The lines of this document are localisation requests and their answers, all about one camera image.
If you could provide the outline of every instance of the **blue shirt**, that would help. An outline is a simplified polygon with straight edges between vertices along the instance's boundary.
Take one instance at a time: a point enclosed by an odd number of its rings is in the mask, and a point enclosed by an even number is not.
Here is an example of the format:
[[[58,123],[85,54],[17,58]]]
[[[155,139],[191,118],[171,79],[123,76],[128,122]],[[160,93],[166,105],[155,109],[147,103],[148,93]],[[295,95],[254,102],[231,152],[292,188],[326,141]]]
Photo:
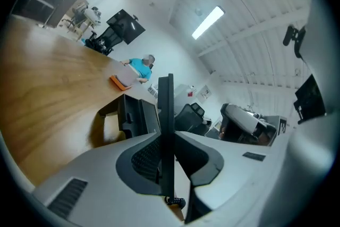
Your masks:
[[[139,72],[139,76],[143,79],[149,80],[151,77],[151,69],[143,64],[141,59],[130,59],[130,64]]]

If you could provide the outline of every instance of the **laptop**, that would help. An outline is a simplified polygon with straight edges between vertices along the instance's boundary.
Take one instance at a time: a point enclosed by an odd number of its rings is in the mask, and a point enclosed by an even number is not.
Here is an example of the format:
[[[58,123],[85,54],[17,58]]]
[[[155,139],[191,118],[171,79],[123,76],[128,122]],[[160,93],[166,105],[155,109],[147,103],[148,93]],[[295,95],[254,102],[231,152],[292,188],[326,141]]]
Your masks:
[[[125,65],[121,71],[116,74],[117,80],[121,82],[125,87],[131,86],[137,78],[139,78],[139,72],[131,65]]]

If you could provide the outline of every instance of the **television screen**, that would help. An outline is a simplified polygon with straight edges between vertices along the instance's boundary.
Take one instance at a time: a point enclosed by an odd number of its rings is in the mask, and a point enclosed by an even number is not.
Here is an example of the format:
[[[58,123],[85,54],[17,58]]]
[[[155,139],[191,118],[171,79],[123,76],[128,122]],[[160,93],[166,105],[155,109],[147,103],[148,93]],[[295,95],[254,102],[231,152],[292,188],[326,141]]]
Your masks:
[[[127,44],[140,36],[145,29],[126,11],[120,10],[106,21],[114,32]]]

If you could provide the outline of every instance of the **fluorescent light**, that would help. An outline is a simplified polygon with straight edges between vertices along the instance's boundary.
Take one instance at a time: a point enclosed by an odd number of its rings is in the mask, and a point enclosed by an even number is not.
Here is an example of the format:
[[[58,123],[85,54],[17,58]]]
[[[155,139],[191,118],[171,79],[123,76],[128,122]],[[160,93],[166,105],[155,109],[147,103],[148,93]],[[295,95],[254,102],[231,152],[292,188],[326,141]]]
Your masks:
[[[199,25],[198,28],[196,28],[196,30],[192,34],[192,37],[196,40],[223,14],[225,14],[225,11],[223,11],[219,6],[214,8],[212,12],[207,16],[207,18],[204,19],[201,25]]]

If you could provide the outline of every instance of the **person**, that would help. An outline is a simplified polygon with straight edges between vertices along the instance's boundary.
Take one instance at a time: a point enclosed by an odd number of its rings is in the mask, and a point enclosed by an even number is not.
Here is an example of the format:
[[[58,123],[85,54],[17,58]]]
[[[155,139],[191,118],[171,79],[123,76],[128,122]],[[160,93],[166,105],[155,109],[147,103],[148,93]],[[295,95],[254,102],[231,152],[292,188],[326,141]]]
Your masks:
[[[147,82],[151,77],[151,65],[155,62],[155,57],[153,55],[148,55],[144,59],[129,59],[121,61],[122,64],[130,64],[133,68],[135,68],[139,72],[139,78],[137,79],[140,82]]]

